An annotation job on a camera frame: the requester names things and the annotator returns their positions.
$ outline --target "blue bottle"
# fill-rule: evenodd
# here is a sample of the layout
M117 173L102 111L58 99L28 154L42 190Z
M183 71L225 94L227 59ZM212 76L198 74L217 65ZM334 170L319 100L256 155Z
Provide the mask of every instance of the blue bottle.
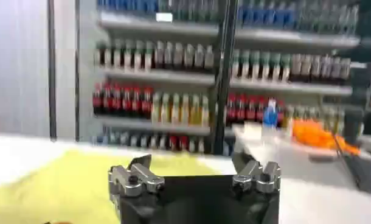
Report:
M268 102L268 107L264 111L263 126L274 128L277 126L277 111L276 111L276 101L270 99Z
M255 5L254 1L251 0L247 6L244 7L244 26L250 26L254 23L255 20Z
M264 25L265 13L266 13L265 3L263 0L261 0L258 6L256 6L254 10L254 24L255 25L257 26Z

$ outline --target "white wall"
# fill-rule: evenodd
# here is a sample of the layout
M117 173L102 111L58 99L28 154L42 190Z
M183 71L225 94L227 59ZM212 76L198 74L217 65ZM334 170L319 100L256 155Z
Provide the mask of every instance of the white wall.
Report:
M0 0L0 132L49 136L47 1Z
M57 138L75 139L75 0L54 0Z

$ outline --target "shelving unit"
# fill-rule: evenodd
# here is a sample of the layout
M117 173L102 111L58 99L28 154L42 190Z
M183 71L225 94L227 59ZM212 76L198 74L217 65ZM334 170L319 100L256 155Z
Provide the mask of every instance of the shelving unit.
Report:
M318 35L300 33L287 30L271 30L260 28L236 27L238 0L220 1L223 9L220 21L226 26L218 24L197 24L182 22L157 22L151 18L142 18L129 14L98 12L95 1L83 1L80 6L80 136L87 141L89 129L100 130L100 127L119 127L132 130L149 130L170 132L194 136L210 136L213 144L213 153L221 153L224 137L233 137L230 128L224 126L224 108L227 102L227 93L230 90L262 90L272 93L290 93L305 96L333 96L341 98L351 97L354 100L362 99L365 85L336 86L315 83L282 83L282 82L252 82L250 80L231 80L231 61L234 48L256 49L258 51L274 51L304 54L335 54L355 49L363 44L368 47L371 41L363 41L360 37L346 35ZM214 44L217 74L201 74L185 71L169 71L164 69L124 70L101 68L92 61L95 44L100 40L115 38L172 41L191 44ZM351 69L368 75L365 63L351 64ZM210 99L213 99L210 111L217 114L213 118L212 127L194 127L177 124L152 123L148 120L127 117L94 117L92 113L91 96L93 86L103 80L131 80L133 82L164 83L172 88L185 88L190 92L198 86L206 89Z

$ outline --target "bottle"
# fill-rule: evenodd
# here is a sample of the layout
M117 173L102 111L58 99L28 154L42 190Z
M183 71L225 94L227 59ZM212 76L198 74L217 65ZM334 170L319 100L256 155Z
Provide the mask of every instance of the bottle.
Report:
M154 53L155 68L162 68L164 66L164 44L161 41L157 42L156 51Z
M208 45L206 55L204 57L204 69L207 72L213 73L214 68L214 52L212 46Z
M340 82L342 85L344 85L349 79L349 72L350 72L350 58L343 58L341 60L341 75L340 75Z
M140 147L143 149L147 149L148 143L149 143L149 135L143 135L140 139Z
M223 152L222 152L222 155L223 156L230 156L229 144L226 141L223 142Z
M254 23L254 18L255 18L255 7L254 6L255 6L254 0L250 0L244 12L244 21L243 21L244 26L250 26Z
M158 148L158 141L159 141L159 136L158 135L152 136L150 138L149 148L151 148L151 149L157 149Z
M118 84L114 85L113 91L113 115L122 115L122 96L120 92L120 86Z
M188 146L188 137L181 136L179 140L179 149L180 151L187 151L189 148Z
M276 101L274 99L270 99L268 102L268 107L265 109L263 116L263 127L276 127L277 116Z
M290 60L291 60L290 54L282 55L282 66L283 66L282 82L287 82L290 79L290 74L291 74Z
M241 55L241 78L246 80L249 78L249 57L251 56L251 52L249 50L245 50L242 52Z
M284 103L282 101L277 101L276 112L277 112L277 126L282 127L284 121Z
M178 138L176 136L169 137L169 149L173 152L179 151Z
M280 10L284 11L283 28L292 30L297 26L298 23L298 9L295 2L291 2L287 9L285 9L284 3L280 3Z
M335 57L331 63L331 74L330 74L330 77L333 83L339 82L339 78L341 75L341 69L342 69L341 58Z
M231 127L234 122L236 122L237 117L237 106L236 106L236 97L235 94L230 94L227 98L227 117L226 125Z
M130 138L130 147L133 147L133 148L138 148L139 147L139 135L133 135L131 138Z
M184 66L187 69L192 69L193 56L194 56L194 48L191 44L188 44L187 50L184 52Z
M309 54L304 55L304 59L302 62L302 67L300 69L300 78L302 82L309 82L310 81L310 71L311 71L311 62L313 61L313 57Z
M109 83L105 84L105 92L103 95L103 112L111 114L113 109L113 90Z
M181 106L181 123L188 125L190 117L189 97L187 94L184 94L182 99L183 101Z
M146 71L150 71L153 53L153 43L148 41L145 48L144 66Z
M262 53L261 56L261 62L263 65L262 81L267 81L269 79L269 58L270 58L269 52Z
M248 106L246 107L246 121L256 121L256 103L254 96L249 96Z
M173 95L171 116L172 116L171 122L173 124L180 123L180 96L177 93Z
M171 42L167 42L167 48L165 48L165 53L164 53L164 67L166 69L171 69L173 66L172 62L172 57L173 57L173 45Z
M358 22L358 5L352 7L348 14L348 29L346 34L347 35L354 35L356 33L356 26Z
M130 117L132 115L132 99L131 99L131 88L125 87L125 91L123 92L123 98L122 98L122 110L123 115Z
M153 90L152 88L145 88L144 89L144 100L141 104L141 110L143 117L146 119L151 118L151 108L152 108L152 102L153 102Z
M291 60L291 81L298 81L300 80L300 70L302 68L302 55L301 54L294 54Z
M204 49L202 44L198 44L195 52L195 68L198 70L203 70L204 62Z
M133 41L132 40L126 40L126 49L125 49L125 55L123 67L125 70L128 70L131 68L131 59L133 57Z
M161 95L159 93L155 93L153 95L153 104L151 109L151 121L152 122L159 122L161 114Z
M112 68L113 67L113 48L107 46L105 49L105 67Z
M101 41L97 44L95 52L95 63L99 66L104 66L106 64L106 43Z
M198 95L193 95L192 97L190 120L192 125L201 125L200 101Z
M319 81L321 73L321 56L315 55L313 57L313 63L311 65L311 82L315 83Z
M331 58L324 56L321 58L321 81L329 82L331 70Z
M141 107L142 107L142 99L141 99L141 90L138 87L133 89L133 101L131 103L131 116L132 117L141 117Z
M195 141L195 138L190 138L189 151L190 151L190 153L196 152L196 141Z
M236 122L244 124L245 115L246 115L246 96L242 94L239 98L237 98Z
M167 136L162 135L160 138L159 149L166 150L168 148Z
M238 78L239 69L240 69L240 50L234 49L233 64L232 64L232 78Z
M269 3L268 9L265 10L264 25L273 27L275 26L275 21L276 21L275 2L271 1Z
M122 41L114 42L114 68L120 68L122 65Z
M129 138L130 134L128 131L123 132L119 137L119 144L122 146L128 146L129 145Z
M265 108L266 108L266 100L263 97L260 97L258 99L257 110L256 110L256 121L259 123L263 122Z
M102 89L99 83L95 84L95 91L92 94L92 106L94 107L94 115L100 115L103 112Z
M272 81L279 81L280 77L280 58L281 55L279 53L273 53L271 55L271 61L273 64L273 72L272 72Z
M137 40L136 50L134 51L134 69L140 70L142 67L142 50L144 48L144 42Z
M263 26L265 15L266 15L265 2L264 0L260 0L260 2L258 3L254 10L255 18L254 24L256 26Z
M205 151L204 151L204 139L203 138L200 138L199 139L198 153L200 153L200 154L204 154L205 153Z
M251 53L251 63L252 63L252 81L258 80L258 74L260 73L260 52L253 51Z
M203 96L202 104L202 127L208 127L210 125L210 112L209 98L207 96Z
M181 69L183 64L183 46L181 43L176 43L175 53L173 54L173 64L176 69Z
M162 106L161 106L161 122L170 122L170 105L169 105L169 94L164 93L162 96Z

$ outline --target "red soda bottle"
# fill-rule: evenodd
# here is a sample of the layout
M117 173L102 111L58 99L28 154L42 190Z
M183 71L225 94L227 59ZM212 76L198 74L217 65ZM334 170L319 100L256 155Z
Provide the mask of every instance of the red soda bottle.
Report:
M254 96L249 96L248 106L246 108L246 120L247 121L256 121L256 104L257 98Z
M242 94L237 98L237 122L244 124L246 114L246 96Z
M153 89L152 88L145 88L144 89L144 99L142 101L142 114L144 118L150 119L151 118L151 106L153 101Z
M132 117L141 117L141 105L141 90L135 87L133 91L133 101L131 103Z
M113 93L110 83L105 84L105 92L103 94L103 112L111 114L113 110Z
M131 116L131 88L125 87L122 98L122 109L124 116Z
M94 115L103 113L103 96L102 87L99 83L95 85L95 91L92 94L92 106L94 107Z
M113 91L113 115L120 116L122 114L122 95L118 83L114 85Z
M227 115L226 123L229 127L235 122L237 111L235 105L235 94L230 94L227 98Z

